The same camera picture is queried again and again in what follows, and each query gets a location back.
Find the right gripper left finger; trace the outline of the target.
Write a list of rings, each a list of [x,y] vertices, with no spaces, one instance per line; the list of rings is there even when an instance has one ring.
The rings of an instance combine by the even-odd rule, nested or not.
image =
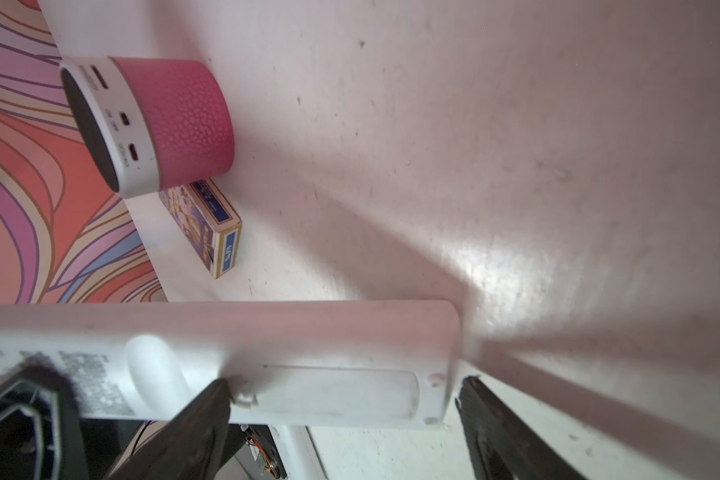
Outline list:
[[[221,466],[231,393],[211,382],[173,420],[125,460],[112,479],[213,479]]]

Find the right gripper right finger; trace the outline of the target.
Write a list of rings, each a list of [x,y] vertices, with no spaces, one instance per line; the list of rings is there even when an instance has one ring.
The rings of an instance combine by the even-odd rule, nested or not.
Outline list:
[[[581,479],[477,376],[463,379],[455,400],[477,479]]]

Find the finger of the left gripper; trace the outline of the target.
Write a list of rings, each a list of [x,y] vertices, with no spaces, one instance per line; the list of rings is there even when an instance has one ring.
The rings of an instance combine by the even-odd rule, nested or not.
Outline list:
[[[0,479],[88,479],[70,382],[27,366],[0,385]]]

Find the white remote with batteries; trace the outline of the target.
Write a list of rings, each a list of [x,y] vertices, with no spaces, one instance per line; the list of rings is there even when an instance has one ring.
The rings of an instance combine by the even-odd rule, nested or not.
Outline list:
[[[0,378],[37,362],[88,418],[168,420],[211,382],[234,423],[428,428],[461,339],[444,300],[0,306]]]

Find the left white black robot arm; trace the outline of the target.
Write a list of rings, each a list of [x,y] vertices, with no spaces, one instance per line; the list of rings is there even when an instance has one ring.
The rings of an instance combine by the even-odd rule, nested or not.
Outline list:
[[[0,479],[213,479],[244,447],[269,478],[289,478],[269,429],[229,423],[231,405],[229,387],[215,380],[127,449],[117,422],[83,427],[67,378],[30,365],[0,386]]]

